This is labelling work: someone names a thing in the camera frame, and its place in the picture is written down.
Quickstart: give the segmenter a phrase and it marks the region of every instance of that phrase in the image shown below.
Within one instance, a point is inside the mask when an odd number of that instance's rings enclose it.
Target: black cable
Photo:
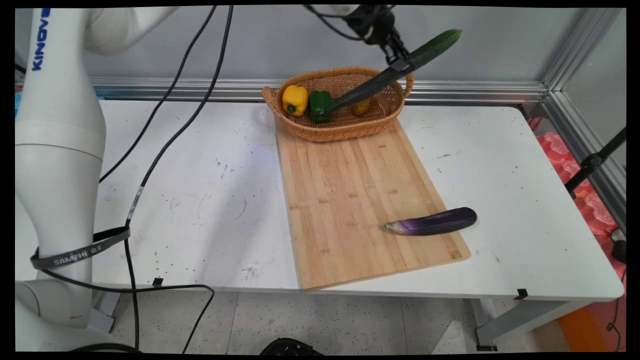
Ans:
[[[187,127],[189,127],[189,125],[191,125],[191,123],[195,120],[195,118],[200,113],[200,110],[202,110],[202,108],[204,107],[204,104],[207,103],[207,100],[209,99],[209,96],[211,95],[213,88],[216,86],[216,82],[218,80],[218,74],[220,73],[220,68],[222,67],[222,61],[225,58],[225,49],[227,48],[227,38],[229,36],[229,28],[231,26],[233,9],[234,9],[234,6],[229,5],[229,11],[227,15],[227,25],[225,27],[225,34],[222,38],[222,47],[220,49],[220,58],[218,58],[218,65],[216,66],[216,72],[213,75],[213,79],[211,80],[211,85],[209,86],[207,93],[202,98],[202,101],[198,105],[198,108],[193,113],[191,118],[189,118],[189,120],[169,139],[169,141],[167,141],[167,143],[163,146],[163,148],[160,150],[156,158],[151,163],[151,166],[149,167],[149,169],[147,170],[147,173],[145,174],[145,178],[142,180],[142,183],[138,188],[138,193],[136,194],[136,197],[133,200],[133,204],[131,204],[131,209],[129,210],[129,215],[127,216],[127,221],[125,222],[126,227],[129,227],[131,223],[131,218],[133,217],[133,213],[136,210],[136,205],[138,204],[138,201],[142,196],[142,191],[144,190],[145,185],[147,185],[147,181],[149,180],[151,173],[156,168],[158,161],[160,161],[160,158],[162,158],[162,156],[164,155],[164,152],[169,148],[169,146],[171,146],[171,144],[175,141],[175,139],[177,139],[178,136],[180,136],[180,134],[182,134],[187,129]],[[131,261],[131,252],[129,251],[129,239],[124,240],[124,250],[125,250],[125,255],[127,256],[127,266],[129,267],[129,277],[131,278],[131,288],[135,290],[136,279],[135,279],[134,270],[133,270],[133,263]],[[138,297],[136,296],[136,292],[133,292],[133,317],[134,317],[135,326],[136,326],[136,334],[135,334],[136,348],[138,348],[138,345],[140,342],[140,319],[138,317]]]
[[[21,72],[23,74],[27,73],[27,69],[25,69],[24,67],[22,67],[22,66],[20,66],[20,65],[18,65],[16,63],[14,63],[14,64],[15,64],[15,68],[14,68],[15,70],[18,70],[19,72]]]
[[[193,329],[191,330],[191,334],[189,334],[189,339],[187,340],[187,343],[184,345],[184,349],[182,350],[183,354],[185,353],[185,351],[189,347],[189,342],[191,342],[191,338],[193,337],[193,333],[198,328],[198,324],[200,323],[200,319],[202,318],[202,315],[204,315],[204,312],[207,311],[207,308],[209,307],[209,304],[211,303],[211,300],[213,300],[213,296],[216,294],[216,292],[212,288],[210,288],[207,285],[203,285],[203,284],[172,285],[172,286],[162,286],[162,287],[158,287],[158,288],[145,288],[145,289],[105,288],[103,286],[87,284],[85,282],[69,279],[68,277],[64,277],[62,275],[56,274],[54,272],[51,272],[50,270],[41,270],[41,271],[43,273],[53,277],[54,279],[58,279],[60,281],[68,282],[69,284],[81,286],[83,288],[88,288],[88,289],[92,289],[92,290],[105,291],[105,292],[109,292],[109,293],[127,293],[127,294],[135,295],[137,293],[146,293],[146,292],[150,292],[150,291],[178,290],[178,289],[191,289],[191,288],[205,288],[205,289],[211,291],[211,296],[209,297],[209,301],[207,301],[205,306],[202,308],[202,311],[200,312],[200,316],[198,316],[198,320],[196,320],[196,323],[193,325]]]
[[[327,25],[331,30],[333,30],[336,34],[342,36],[343,38],[347,38],[349,40],[354,40],[354,41],[361,41],[361,40],[365,40],[364,38],[360,38],[360,37],[352,37],[350,35],[347,35],[343,32],[341,32],[340,30],[338,30],[337,28],[335,28],[333,25],[331,25],[327,20],[324,19],[323,15],[321,15],[319,12],[317,12],[317,10],[311,6],[311,5],[303,5],[307,10],[309,10],[310,12],[314,13],[316,16],[318,16],[318,19],[320,19],[320,21],[322,21],[324,23],[324,25]]]
[[[366,19],[368,17],[374,17],[374,16],[378,16],[378,15],[382,15],[384,13],[387,13],[389,11],[391,11],[391,9],[395,8],[395,5],[391,5],[388,8],[377,12],[377,13],[370,13],[369,15],[335,15],[335,14],[329,14],[329,13],[319,13],[319,12],[315,12],[316,15],[322,16],[322,17],[339,17],[342,19]]]
[[[76,352],[76,351],[103,351],[103,350],[116,350],[116,351],[122,351],[122,352],[142,352],[137,348],[130,347],[129,345],[118,344],[118,343],[91,344],[84,347],[75,348],[69,351]]]
[[[622,283],[625,282],[625,276],[627,276],[627,268],[625,267],[625,271],[622,272],[622,277],[620,278],[620,281]],[[613,321],[607,324],[607,331],[611,331],[611,330],[615,330],[616,334],[618,334],[618,346],[616,346],[616,350],[615,352],[620,351],[620,341],[622,340],[622,337],[620,336],[620,331],[618,331],[618,328],[616,327],[616,320],[618,319],[618,307],[620,304],[620,298],[616,299],[616,312],[613,315]]]
[[[140,184],[140,188],[138,190],[138,193],[136,194],[136,197],[133,201],[133,204],[131,206],[131,209],[129,210],[129,215],[127,216],[127,221],[125,222],[125,226],[129,227],[130,223],[131,223],[131,218],[133,216],[133,213],[136,209],[136,205],[140,199],[140,196],[142,194],[142,190],[144,189],[145,185],[147,184],[147,181],[149,179],[149,177],[151,176],[151,173],[153,172],[153,170],[155,169],[158,161],[160,160],[160,158],[162,158],[162,155],[164,154],[164,152],[169,148],[169,146],[171,146],[171,144],[173,143],[173,141],[175,141],[175,139],[180,136],[180,134],[182,134],[184,132],[184,130],[187,129],[187,127],[189,127],[189,125],[191,125],[191,123],[195,120],[195,118],[198,116],[198,114],[200,113],[200,110],[202,110],[202,108],[204,107],[204,104],[207,102],[209,96],[211,95],[211,92],[213,91],[213,88],[216,86],[216,82],[218,80],[218,75],[220,74],[220,68],[222,66],[222,62],[225,56],[225,49],[227,47],[227,39],[228,39],[228,35],[229,35],[229,29],[230,29],[230,25],[231,25],[231,18],[232,18],[232,14],[233,14],[233,5],[229,5],[229,11],[228,11],[228,15],[227,15],[227,25],[225,26],[225,34],[222,40],[222,47],[220,49],[220,58],[218,59],[218,65],[216,66],[216,72],[213,76],[213,79],[211,81],[211,85],[209,87],[209,89],[207,90],[207,93],[205,94],[204,98],[202,99],[202,102],[200,103],[200,105],[198,106],[198,108],[196,109],[196,111],[194,112],[194,114],[191,116],[191,118],[189,118],[189,120],[169,139],[169,141],[164,145],[164,147],[160,150],[160,153],[156,156],[155,160],[153,161],[153,163],[151,164],[150,168],[147,170],[147,174],[145,175],[144,180],[142,180],[142,183]],[[202,285],[202,284],[194,284],[194,285],[178,285],[178,286],[163,286],[160,288],[146,288],[146,289],[136,289],[136,281],[135,281],[135,276],[134,276],[134,270],[133,270],[133,264],[131,261],[131,252],[129,251],[129,239],[125,239],[124,240],[124,245],[125,245],[125,254],[127,256],[127,265],[129,267],[129,277],[131,278],[131,289],[122,289],[122,288],[105,288],[102,286],[95,286],[92,284],[86,284],[84,282],[80,282],[80,281],[76,281],[73,279],[69,279],[68,277],[64,277],[62,275],[58,275],[55,274],[51,271],[48,270],[42,270],[42,272],[44,272],[45,274],[61,280],[61,281],[65,281],[68,282],[70,284],[74,284],[77,286],[82,286],[85,288],[89,288],[89,289],[93,289],[93,290],[100,290],[100,291],[108,291],[108,292],[116,292],[116,293],[131,293],[132,297],[133,297],[133,306],[134,306],[134,321],[135,321],[135,326],[136,326],[136,349],[138,348],[139,345],[139,334],[140,334],[140,319],[138,318],[138,301],[137,301],[137,293],[142,293],[142,292],[148,292],[148,291],[159,291],[159,290],[170,290],[170,289],[184,289],[184,288],[206,288],[209,291],[211,291],[211,297],[209,298],[209,301],[207,301],[206,305],[204,306],[204,308],[202,309],[202,312],[200,313],[200,316],[198,317],[198,320],[196,321],[196,324],[194,324],[193,329],[191,330],[191,334],[189,335],[189,339],[187,340],[187,343],[184,346],[184,349],[182,351],[182,353],[185,353],[185,351],[187,350],[187,347],[189,346],[189,342],[191,341],[191,338],[193,337],[193,333],[195,332],[195,329],[198,327],[198,323],[200,322],[200,319],[202,318],[202,315],[204,314],[204,312],[207,310],[207,308],[209,307],[209,304],[211,303],[211,300],[213,300],[213,296],[215,294],[215,291],[206,286],[206,285]]]
[[[147,128],[149,127],[149,124],[151,124],[151,120],[154,118],[154,116],[156,115],[156,112],[158,111],[158,109],[160,108],[160,105],[162,105],[164,103],[164,101],[166,100],[167,97],[169,97],[169,94],[171,93],[171,91],[173,90],[173,88],[175,87],[175,85],[178,83],[178,79],[180,78],[180,75],[182,74],[182,68],[184,68],[184,64],[187,62],[187,58],[189,57],[189,53],[191,52],[191,48],[193,47],[193,44],[196,43],[196,41],[198,40],[198,38],[200,37],[200,34],[202,34],[202,31],[207,27],[207,24],[209,23],[209,20],[211,19],[211,17],[213,16],[214,11],[216,11],[216,7],[217,5],[214,5],[211,8],[211,11],[209,12],[209,15],[207,16],[207,18],[204,20],[204,23],[202,24],[202,26],[200,26],[200,30],[198,30],[198,33],[196,33],[195,37],[193,37],[193,39],[191,40],[191,43],[189,44],[189,47],[187,47],[187,51],[184,53],[184,56],[182,57],[182,62],[180,63],[180,67],[178,68],[178,73],[176,73],[175,78],[173,79],[173,82],[171,83],[171,86],[169,86],[169,89],[167,89],[167,91],[164,93],[162,99],[160,100],[160,102],[156,105],[156,107],[154,108],[153,111],[151,111],[151,115],[149,115],[149,119],[147,119],[147,123],[145,124],[145,126],[142,128],[142,131],[140,131],[140,134],[138,135],[136,141],[133,142],[133,144],[131,145],[131,147],[129,148],[129,150],[127,150],[127,152],[125,152],[125,154],[120,158],[120,160],[118,160],[118,162],[116,163],[116,165],[113,165],[113,167],[111,167],[111,169],[109,169],[109,171],[106,172],[106,174],[104,174],[101,178],[100,178],[100,183],[103,182],[107,176],[111,175],[111,173],[120,166],[120,164],[124,161],[124,159],[127,158],[127,156],[129,156],[129,154],[131,153],[131,151],[133,151],[133,148],[136,147],[136,145],[138,144],[138,142],[140,141],[140,139],[142,139],[142,135],[145,134],[145,131],[147,131]]]

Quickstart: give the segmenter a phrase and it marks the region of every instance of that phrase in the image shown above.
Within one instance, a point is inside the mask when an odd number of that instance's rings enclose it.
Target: table leg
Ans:
[[[487,299],[472,299],[480,345],[522,335],[561,316],[587,306],[588,302],[523,300],[513,309],[495,317],[495,307]]]

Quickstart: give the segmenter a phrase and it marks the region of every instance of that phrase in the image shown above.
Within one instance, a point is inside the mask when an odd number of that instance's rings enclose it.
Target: eggplant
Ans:
[[[470,208],[458,208],[443,211],[421,218],[398,220],[385,224],[385,227],[402,235],[436,235],[451,233],[476,223],[478,215]]]

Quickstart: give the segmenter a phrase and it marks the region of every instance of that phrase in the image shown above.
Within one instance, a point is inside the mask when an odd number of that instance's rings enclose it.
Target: bamboo cutting board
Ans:
[[[304,290],[467,259],[459,232],[402,236],[383,224],[447,210],[396,120],[382,133],[317,143],[276,119]]]

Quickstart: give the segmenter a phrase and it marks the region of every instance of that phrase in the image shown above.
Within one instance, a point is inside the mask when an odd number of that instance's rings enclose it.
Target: floor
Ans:
[[[179,353],[209,294],[162,291],[138,295],[140,350]],[[497,302],[498,313],[514,302]],[[133,345],[131,296],[113,313],[112,335]],[[289,337],[325,355],[430,354],[452,322],[473,334],[469,301],[406,297],[216,292],[187,353],[257,355],[271,341]],[[556,322],[498,343],[499,352],[570,351]]]

